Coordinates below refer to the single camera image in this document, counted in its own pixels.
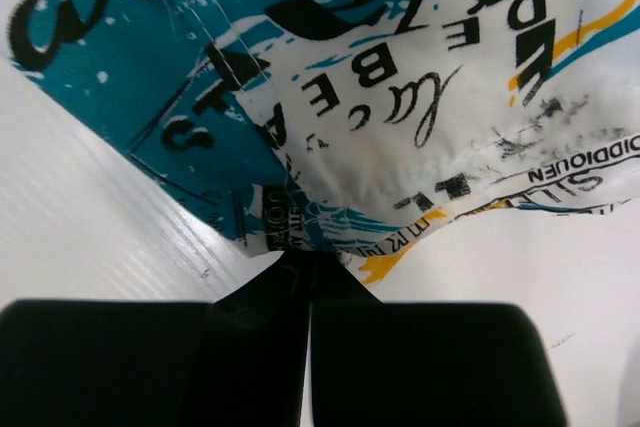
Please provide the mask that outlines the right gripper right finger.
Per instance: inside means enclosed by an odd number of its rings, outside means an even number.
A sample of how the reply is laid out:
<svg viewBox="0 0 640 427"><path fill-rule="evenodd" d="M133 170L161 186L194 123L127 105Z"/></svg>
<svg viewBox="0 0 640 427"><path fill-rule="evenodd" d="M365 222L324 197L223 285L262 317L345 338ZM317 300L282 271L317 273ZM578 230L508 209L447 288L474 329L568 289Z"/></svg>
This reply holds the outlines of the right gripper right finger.
<svg viewBox="0 0 640 427"><path fill-rule="evenodd" d="M564 426L546 349L505 302L384 302L332 254L307 257L317 426Z"/></svg>

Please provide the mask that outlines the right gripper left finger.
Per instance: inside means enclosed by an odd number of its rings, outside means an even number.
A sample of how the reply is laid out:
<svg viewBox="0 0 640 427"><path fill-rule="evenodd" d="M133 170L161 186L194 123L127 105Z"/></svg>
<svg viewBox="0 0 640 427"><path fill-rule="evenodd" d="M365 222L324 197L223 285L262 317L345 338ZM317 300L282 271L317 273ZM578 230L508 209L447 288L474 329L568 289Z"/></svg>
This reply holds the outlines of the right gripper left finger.
<svg viewBox="0 0 640 427"><path fill-rule="evenodd" d="M5 426L296 426L311 259L214 302L20 299L1 312Z"/></svg>

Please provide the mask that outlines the patterned white teal yellow shorts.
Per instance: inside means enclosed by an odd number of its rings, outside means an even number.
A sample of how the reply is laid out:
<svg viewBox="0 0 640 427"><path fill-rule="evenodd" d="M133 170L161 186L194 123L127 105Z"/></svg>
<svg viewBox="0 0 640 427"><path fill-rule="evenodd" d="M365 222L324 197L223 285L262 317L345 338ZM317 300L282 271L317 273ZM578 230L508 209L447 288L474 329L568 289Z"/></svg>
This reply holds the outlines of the patterned white teal yellow shorts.
<svg viewBox="0 0 640 427"><path fill-rule="evenodd" d="M1 55L244 253L371 282L639 195L639 0L1 0Z"/></svg>

